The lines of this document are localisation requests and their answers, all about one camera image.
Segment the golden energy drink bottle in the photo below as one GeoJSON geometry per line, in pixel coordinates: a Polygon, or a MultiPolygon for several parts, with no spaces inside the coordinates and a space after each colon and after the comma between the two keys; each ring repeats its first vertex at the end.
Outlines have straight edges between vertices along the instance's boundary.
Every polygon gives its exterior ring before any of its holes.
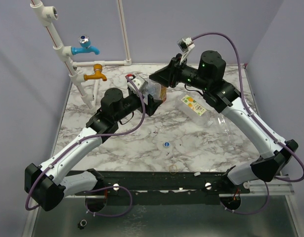
{"type": "Polygon", "coordinates": [[[162,102],[165,102],[167,99],[167,88],[165,86],[161,85],[159,99],[162,100],[162,102]]]}

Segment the orange label clear bottle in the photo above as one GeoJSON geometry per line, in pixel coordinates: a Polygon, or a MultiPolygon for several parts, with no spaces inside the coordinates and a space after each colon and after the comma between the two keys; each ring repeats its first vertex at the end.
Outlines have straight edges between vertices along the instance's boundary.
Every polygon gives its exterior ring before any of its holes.
{"type": "Polygon", "coordinates": [[[178,96],[175,101],[175,107],[196,125],[209,127],[213,124],[209,111],[203,104],[199,103],[194,96],[186,93],[178,96]]]}

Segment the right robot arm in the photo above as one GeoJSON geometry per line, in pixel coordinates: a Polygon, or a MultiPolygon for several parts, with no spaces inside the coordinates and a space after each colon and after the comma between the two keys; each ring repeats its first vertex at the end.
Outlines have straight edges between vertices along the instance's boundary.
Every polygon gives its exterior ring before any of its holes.
{"type": "Polygon", "coordinates": [[[203,52],[197,69],[181,63],[181,57],[177,54],[149,78],[164,87],[174,88],[183,83],[201,90],[206,103],[231,120],[260,154],[253,162],[227,170],[227,178],[221,181],[222,190],[230,194],[247,181],[270,182],[290,161],[291,152],[298,148],[297,142],[278,135],[256,113],[245,108],[240,91],[223,78],[226,62],[218,52],[203,52]]]}

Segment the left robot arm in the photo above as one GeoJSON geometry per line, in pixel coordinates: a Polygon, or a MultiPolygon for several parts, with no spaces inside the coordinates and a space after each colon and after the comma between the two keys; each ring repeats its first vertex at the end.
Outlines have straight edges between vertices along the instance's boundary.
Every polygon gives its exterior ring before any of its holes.
{"type": "Polygon", "coordinates": [[[71,178],[67,174],[93,149],[110,137],[118,136],[118,123],[126,116],[136,110],[143,117],[152,116],[162,104],[162,100],[154,99],[150,94],[143,96],[131,89],[128,92],[125,97],[118,88],[108,89],[101,99],[101,107],[69,145],[40,165],[32,163],[26,167],[24,190],[28,199],[35,200],[44,211],[50,211],[66,196],[83,191],[92,195],[102,192],[103,183],[94,169],[71,178]]]}

